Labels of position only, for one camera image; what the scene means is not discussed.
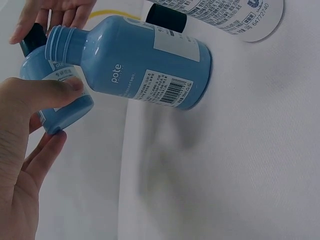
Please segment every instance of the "finger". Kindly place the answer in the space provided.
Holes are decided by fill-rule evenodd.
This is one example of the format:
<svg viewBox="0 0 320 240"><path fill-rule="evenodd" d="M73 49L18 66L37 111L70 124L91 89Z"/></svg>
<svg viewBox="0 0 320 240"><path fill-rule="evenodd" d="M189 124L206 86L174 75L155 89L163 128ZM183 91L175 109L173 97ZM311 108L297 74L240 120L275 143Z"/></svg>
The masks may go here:
<svg viewBox="0 0 320 240"><path fill-rule="evenodd" d="M29 33L35 23L38 12L41 7L40 0L27 0L22 12L20 14L18 23L12 36L9 39L10 44L17 44L21 42Z"/></svg>
<svg viewBox="0 0 320 240"><path fill-rule="evenodd" d="M71 24L71 27L82 29L86 25L93 7L93 5L79 6L76 10L76 14Z"/></svg>
<svg viewBox="0 0 320 240"><path fill-rule="evenodd" d="M36 17L35 22L40 24L43 27L44 32L48 30L48 19L49 19L49 10L40 9L38 16Z"/></svg>
<svg viewBox="0 0 320 240"><path fill-rule="evenodd" d="M70 27L73 20L75 19L76 16L76 9L70 9L65 11L64 15L63 15L63 21L62 21L62 25L66 26L66 27Z"/></svg>
<svg viewBox="0 0 320 240"><path fill-rule="evenodd" d="M62 21L64 19L64 12L62 11L52 11L51 13L51 20L50 20L50 26L49 26L49 32L54 26L58 26L62 24Z"/></svg>
<svg viewBox="0 0 320 240"><path fill-rule="evenodd" d="M64 131L54 135L26 168L25 172L32 177L39 190L66 140L67 134Z"/></svg>
<svg viewBox="0 0 320 240"><path fill-rule="evenodd" d="M22 171L25 171L31 161L44 149L45 145L50 141L52 138L52 135L49 135L45 133L43 137L41 138L40 142L38 145L35 147L35 149L30 153L30 155L24 160L23 165L22 165Z"/></svg>
<svg viewBox="0 0 320 240"><path fill-rule="evenodd" d="M39 110L60 108L72 103L80 97L83 87L82 81L75 77L63 82L12 77L0 85L0 102L5 103L6 108L19 108L30 117L31 113Z"/></svg>
<svg viewBox="0 0 320 240"><path fill-rule="evenodd" d="M38 113L32 114L29 121L29 134L42 127Z"/></svg>

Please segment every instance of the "black bottle cap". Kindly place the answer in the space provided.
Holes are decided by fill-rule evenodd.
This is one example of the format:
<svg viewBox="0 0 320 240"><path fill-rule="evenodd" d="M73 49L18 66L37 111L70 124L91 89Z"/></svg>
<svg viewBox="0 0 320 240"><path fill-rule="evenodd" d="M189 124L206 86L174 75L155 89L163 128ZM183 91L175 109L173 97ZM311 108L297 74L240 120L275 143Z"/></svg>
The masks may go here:
<svg viewBox="0 0 320 240"><path fill-rule="evenodd" d="M33 50L46 45L46 43L47 37L44 28L39 23L35 23L27 36L20 42L20 47L26 57Z"/></svg>
<svg viewBox="0 0 320 240"><path fill-rule="evenodd" d="M165 6L153 4L146 17L146 22L182 33L187 23L187 15Z"/></svg>

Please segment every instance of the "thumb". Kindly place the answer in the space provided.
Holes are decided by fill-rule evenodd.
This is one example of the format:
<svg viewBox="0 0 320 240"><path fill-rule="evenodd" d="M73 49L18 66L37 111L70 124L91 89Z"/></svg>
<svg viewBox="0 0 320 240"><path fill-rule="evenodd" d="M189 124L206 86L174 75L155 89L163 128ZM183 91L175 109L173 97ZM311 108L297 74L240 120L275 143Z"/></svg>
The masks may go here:
<svg viewBox="0 0 320 240"><path fill-rule="evenodd" d="M0 86L0 96L7 103L18 103L27 108L29 114L39 110L64 107L76 100L83 92L84 85L76 77L65 81L22 80L9 78Z"/></svg>
<svg viewBox="0 0 320 240"><path fill-rule="evenodd" d="M40 8L41 0L26 0L15 30L9 39L10 44L21 42L29 33L36 21Z"/></svg>

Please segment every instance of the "yellow cable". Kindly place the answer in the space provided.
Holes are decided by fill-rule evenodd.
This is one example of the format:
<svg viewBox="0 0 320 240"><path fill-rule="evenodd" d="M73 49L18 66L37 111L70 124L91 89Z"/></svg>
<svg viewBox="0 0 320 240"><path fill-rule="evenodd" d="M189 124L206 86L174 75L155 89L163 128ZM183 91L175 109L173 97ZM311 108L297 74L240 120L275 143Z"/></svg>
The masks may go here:
<svg viewBox="0 0 320 240"><path fill-rule="evenodd" d="M121 15L121 16L127 17L127 18L140 20L140 17L138 17L138 16L131 15L131 14L124 12L124 11L118 11L118 10L112 10L112 9L104 9L104 10L94 11L90 14L89 19L97 17L97 16L101 16L101 15L107 15L107 14L116 14L116 15Z"/></svg>

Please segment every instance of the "white cloth backdrop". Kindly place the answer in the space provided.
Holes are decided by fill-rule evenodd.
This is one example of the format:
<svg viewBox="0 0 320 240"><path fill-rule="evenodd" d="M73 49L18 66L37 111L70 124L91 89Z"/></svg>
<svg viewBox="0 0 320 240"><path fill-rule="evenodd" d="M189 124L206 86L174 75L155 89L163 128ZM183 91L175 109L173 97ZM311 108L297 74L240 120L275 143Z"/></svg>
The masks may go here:
<svg viewBox="0 0 320 240"><path fill-rule="evenodd" d="M10 0L0 11L0 80L19 76L24 59L8 39L24 0ZM112 9L139 16L141 1L98 0L93 11ZM91 29L106 15L92 18ZM122 144L127 100L92 93L95 107L70 126L68 140L40 192L39 240L116 240ZM31 135L30 152L43 134Z"/></svg>
<svg viewBox="0 0 320 240"><path fill-rule="evenodd" d="M211 82L190 111L129 101L120 240L320 239L319 8L258 43L189 19Z"/></svg>

